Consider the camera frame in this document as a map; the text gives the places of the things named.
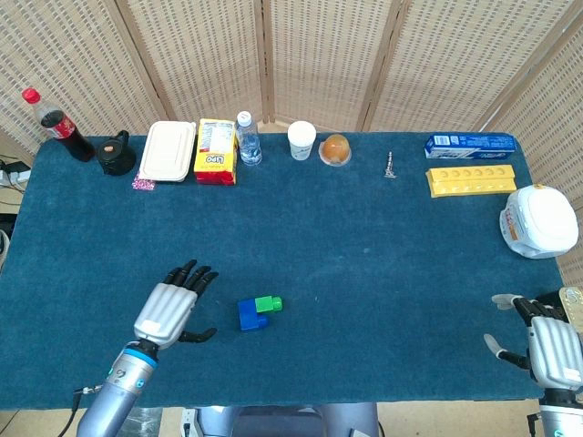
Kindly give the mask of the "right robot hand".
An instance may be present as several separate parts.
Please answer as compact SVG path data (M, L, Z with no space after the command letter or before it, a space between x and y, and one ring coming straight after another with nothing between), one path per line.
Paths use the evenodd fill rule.
M583 347L559 308L516 294L496 294L491 300L499 310L516 310L527 327L526 356L503 348L492 335L484 335L497 359L529 371L545 390L576 392L583 388Z

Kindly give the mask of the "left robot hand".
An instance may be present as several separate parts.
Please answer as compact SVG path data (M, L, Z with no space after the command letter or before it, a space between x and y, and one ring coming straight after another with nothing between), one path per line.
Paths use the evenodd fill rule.
M216 328L202 333L186 331L195 304L219 276L206 265L192 271L196 265L191 259L176 267L150 292L134 323L137 349L155 355L176 342L203 343L216 334Z

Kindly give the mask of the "blue toy block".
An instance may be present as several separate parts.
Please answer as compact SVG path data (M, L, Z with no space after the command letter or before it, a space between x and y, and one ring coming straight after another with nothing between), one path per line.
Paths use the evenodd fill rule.
M261 330L268 326L268 318L259 311L260 306L261 298L240 300L238 302L241 331Z

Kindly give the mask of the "white round container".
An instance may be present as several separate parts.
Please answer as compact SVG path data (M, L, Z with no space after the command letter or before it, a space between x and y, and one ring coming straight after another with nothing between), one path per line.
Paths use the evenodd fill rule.
M502 237L515 253L528 259L554 258L578 241L578 222L564 194L534 184L511 193L499 215Z

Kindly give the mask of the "grey robot torso base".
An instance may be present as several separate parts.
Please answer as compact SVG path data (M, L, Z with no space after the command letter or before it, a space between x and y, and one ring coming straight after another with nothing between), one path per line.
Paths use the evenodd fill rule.
M385 437L374 402L185 408L180 437Z

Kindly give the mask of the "black round jar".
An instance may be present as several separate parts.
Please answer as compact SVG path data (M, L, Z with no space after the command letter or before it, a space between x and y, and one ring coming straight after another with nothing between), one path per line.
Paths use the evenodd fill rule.
M121 130L97 147L97 160L106 175L122 176L135 166L136 153L128 141L129 133Z

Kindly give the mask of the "beige lidded lunch box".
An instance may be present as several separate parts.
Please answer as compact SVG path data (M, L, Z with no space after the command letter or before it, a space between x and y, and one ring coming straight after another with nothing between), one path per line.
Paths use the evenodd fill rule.
M155 122L148 132L139 177L156 182L182 182L189 172L195 137L194 122Z

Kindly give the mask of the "blue carpet table cover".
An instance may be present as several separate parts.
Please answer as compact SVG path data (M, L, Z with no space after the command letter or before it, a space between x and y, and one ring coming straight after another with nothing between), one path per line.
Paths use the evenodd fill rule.
M217 333L162 351L141 405L539 396L483 336L523 353L524 322L491 298L558 290L557 263L504 242L505 196L432 198L426 134L348 138L339 168L269 134L234 186L151 191L45 143L0 273L0 410L66 408L101 383L154 286L191 259L219 276L188 330ZM263 296L282 310L241 331L238 302Z

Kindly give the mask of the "yellow plastic holder tray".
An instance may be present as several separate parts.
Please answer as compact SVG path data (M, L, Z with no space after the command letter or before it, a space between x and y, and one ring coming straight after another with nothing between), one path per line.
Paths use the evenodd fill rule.
M425 175L432 198L509 194L517 190L511 165L430 168Z

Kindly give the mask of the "clear water bottle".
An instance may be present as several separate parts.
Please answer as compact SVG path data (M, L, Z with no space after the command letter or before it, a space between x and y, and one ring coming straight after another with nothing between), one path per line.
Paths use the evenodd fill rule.
M242 162L247 166L259 165L262 161L259 132L249 111L237 115L236 136Z

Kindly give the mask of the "white power strip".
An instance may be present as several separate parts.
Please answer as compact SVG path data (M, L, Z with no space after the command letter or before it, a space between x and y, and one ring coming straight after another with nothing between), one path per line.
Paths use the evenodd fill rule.
M0 186L26 183L31 175L31 168L22 161L5 163L0 159Z

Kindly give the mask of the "cola bottle red cap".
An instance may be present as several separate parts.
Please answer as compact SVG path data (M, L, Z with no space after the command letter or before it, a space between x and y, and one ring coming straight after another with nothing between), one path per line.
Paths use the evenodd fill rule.
M32 107L37 121L45 132L60 142L73 158L88 162L95 156L94 147L81 135L77 125L61 107L43 99L32 87L24 89L21 95Z

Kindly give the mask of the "white paper cup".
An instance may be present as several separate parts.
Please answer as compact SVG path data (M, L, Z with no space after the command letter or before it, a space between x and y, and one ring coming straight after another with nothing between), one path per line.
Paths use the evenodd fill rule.
M291 123L287 132L291 156L296 160L307 159L311 154L316 134L315 126L310 122L299 120Z

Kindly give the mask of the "orange jelly cup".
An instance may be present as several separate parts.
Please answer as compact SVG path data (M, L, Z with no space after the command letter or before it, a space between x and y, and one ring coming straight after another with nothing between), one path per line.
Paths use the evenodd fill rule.
M344 135L332 134L319 145L319 155L324 164L341 167L350 161L352 150Z

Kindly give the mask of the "woven bamboo folding screen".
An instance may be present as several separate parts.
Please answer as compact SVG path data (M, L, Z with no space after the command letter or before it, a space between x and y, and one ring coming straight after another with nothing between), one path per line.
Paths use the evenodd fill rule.
M583 0L0 0L0 160L47 135L21 96L82 132L233 117L267 132L506 131L561 190L583 286Z

